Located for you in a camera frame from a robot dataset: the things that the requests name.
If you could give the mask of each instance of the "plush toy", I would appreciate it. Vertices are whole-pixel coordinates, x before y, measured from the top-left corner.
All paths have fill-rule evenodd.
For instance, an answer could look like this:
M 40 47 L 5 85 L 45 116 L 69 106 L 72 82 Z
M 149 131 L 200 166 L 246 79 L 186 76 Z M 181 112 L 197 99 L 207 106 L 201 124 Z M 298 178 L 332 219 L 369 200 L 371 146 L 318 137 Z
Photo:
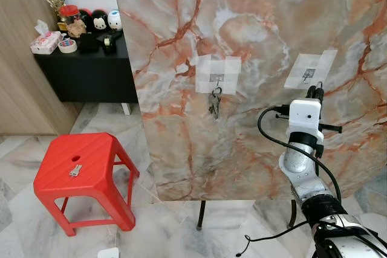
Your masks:
M 91 11 L 86 8 L 82 8 L 79 10 L 79 13 L 80 13 L 81 20 L 86 25 L 86 31 L 88 33 L 93 32 L 94 24 L 93 24 L 93 19 L 91 18 Z
M 94 10 L 91 17 L 93 18 L 93 24 L 96 30 L 102 31 L 108 28 L 108 15 L 103 10 Z
M 109 12 L 108 23 L 112 30 L 122 30 L 120 12 L 117 9 Z

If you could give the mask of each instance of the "tile floor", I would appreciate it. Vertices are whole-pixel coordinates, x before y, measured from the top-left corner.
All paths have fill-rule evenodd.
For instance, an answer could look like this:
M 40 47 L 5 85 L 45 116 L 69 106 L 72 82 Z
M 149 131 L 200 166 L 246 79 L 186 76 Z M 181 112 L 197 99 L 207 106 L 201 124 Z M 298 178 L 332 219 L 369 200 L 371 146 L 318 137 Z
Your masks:
M 32 182 L 52 136 L 0 137 L 0 257 L 95 258 L 98 251 L 118 247 L 126 257 L 235 257 L 244 235 L 264 237 L 286 228 L 290 201 L 211 201 L 203 229 L 196 230 L 198 201 L 161 202 L 152 179 L 151 161 L 138 106 L 123 115 L 120 104 L 86 104 L 72 133 L 109 132 L 130 154 L 140 171 L 132 209 L 136 227 L 122 232 L 115 225 L 81 228 L 67 237 L 33 193 Z M 343 201 L 347 211 L 387 239 L 387 171 Z M 118 167 L 114 181 L 125 196 L 128 174 Z M 106 217 L 90 198 L 70 199 L 71 221 Z M 297 222 L 302 221 L 299 213 Z M 310 230 L 305 226 L 276 240 L 253 243 L 243 255 L 311 257 Z

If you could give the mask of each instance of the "jar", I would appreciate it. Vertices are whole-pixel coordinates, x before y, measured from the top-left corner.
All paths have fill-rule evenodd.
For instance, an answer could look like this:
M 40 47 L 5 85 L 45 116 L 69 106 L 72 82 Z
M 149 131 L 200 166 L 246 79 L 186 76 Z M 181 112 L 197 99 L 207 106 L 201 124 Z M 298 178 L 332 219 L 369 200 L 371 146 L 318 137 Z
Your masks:
M 75 5 L 62 6 L 60 14 L 65 18 L 65 25 L 69 36 L 79 38 L 82 33 L 86 33 L 86 25 L 80 17 L 78 7 Z

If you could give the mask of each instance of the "keys on stool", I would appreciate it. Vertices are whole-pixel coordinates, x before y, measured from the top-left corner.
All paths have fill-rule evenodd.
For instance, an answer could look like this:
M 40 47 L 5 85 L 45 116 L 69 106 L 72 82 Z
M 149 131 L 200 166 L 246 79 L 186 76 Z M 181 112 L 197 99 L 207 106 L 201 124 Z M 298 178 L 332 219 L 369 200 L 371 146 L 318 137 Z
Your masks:
M 219 118 L 219 104 L 220 104 L 220 95 L 222 94 L 222 88 L 216 87 L 212 90 L 209 95 L 210 108 L 209 111 L 214 115 L 215 119 Z

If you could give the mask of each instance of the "wire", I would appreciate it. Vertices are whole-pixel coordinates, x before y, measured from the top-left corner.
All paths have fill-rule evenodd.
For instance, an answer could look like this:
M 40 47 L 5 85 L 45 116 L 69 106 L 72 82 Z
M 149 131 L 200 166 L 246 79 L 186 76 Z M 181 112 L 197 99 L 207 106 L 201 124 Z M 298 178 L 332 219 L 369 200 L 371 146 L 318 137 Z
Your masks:
M 266 113 L 268 113 L 269 111 L 275 111 L 276 107 L 270 107 L 270 108 L 267 108 L 264 112 L 262 112 L 262 114 L 259 116 L 258 118 L 258 122 L 257 122 L 257 126 L 258 126 L 258 130 L 260 131 L 260 133 L 262 133 L 263 136 L 265 136 L 267 139 L 271 140 L 272 142 L 275 142 L 277 144 L 280 144 L 282 146 L 285 146 L 287 148 L 290 148 L 290 149 L 293 149 L 295 151 L 298 151 L 299 153 L 302 153 L 304 154 L 305 156 L 309 157 L 311 160 L 313 160 L 319 167 L 321 167 L 324 172 L 327 173 L 327 175 L 330 177 L 330 179 L 332 180 L 332 183 L 333 183 L 333 186 L 334 186 L 334 189 L 336 191 L 336 197 L 337 199 L 339 200 L 339 202 L 341 203 L 341 192 L 340 192 L 340 187 L 339 187 L 339 184 L 337 183 L 336 181 L 336 178 L 334 177 L 334 175 L 331 173 L 331 171 L 322 163 L 320 162 L 317 158 L 315 158 L 314 156 L 312 156 L 311 154 L 309 154 L 308 152 L 306 151 L 303 151 L 302 149 L 296 147 L 296 146 L 293 146 L 291 144 L 288 144 L 288 143 L 285 143 L 281 140 L 278 140 L 278 139 L 275 139 L 269 135 L 266 134 L 266 132 L 263 131 L 262 127 L 261 127 L 261 121 L 262 121 L 262 118 L 264 117 L 264 115 Z
M 278 237 L 281 237 L 282 235 L 284 234 L 287 234 L 305 224 L 309 224 L 309 223 L 312 223 L 312 224 L 323 224 L 323 225 L 329 225 L 329 226 L 332 226 L 334 228 L 338 228 L 338 229 L 341 229 L 341 230 L 344 230 L 348 233 L 350 233 L 351 235 L 355 236 L 356 238 L 362 240 L 365 244 L 367 244 L 367 246 L 369 246 L 371 249 L 373 249 L 374 251 L 378 251 L 380 254 L 384 255 L 385 257 L 387 257 L 387 253 L 385 253 L 384 251 L 382 251 L 378 246 L 376 246 L 375 244 L 373 244 L 371 241 L 365 239 L 363 236 L 357 234 L 353 229 L 350 229 L 350 228 L 345 228 L 345 227 L 341 227 L 341 226 L 338 226 L 336 224 L 332 224 L 332 223 L 328 223 L 328 222 L 325 222 L 325 221 L 303 221 L 297 225 L 295 225 L 294 227 L 291 227 L 289 228 L 288 230 L 285 230 L 275 236 L 271 236 L 271 237 L 264 237 L 264 238 L 259 238 L 259 239 L 251 239 L 249 235 L 244 235 L 244 237 L 246 238 L 246 240 L 248 241 L 247 242 L 247 245 L 246 247 L 244 248 L 244 250 L 240 253 L 237 253 L 235 256 L 236 257 L 241 257 L 243 253 L 246 252 L 247 248 L 249 247 L 250 245 L 250 242 L 259 242 L 259 241 L 263 241 L 263 240 L 271 240 L 271 239 L 276 239 Z

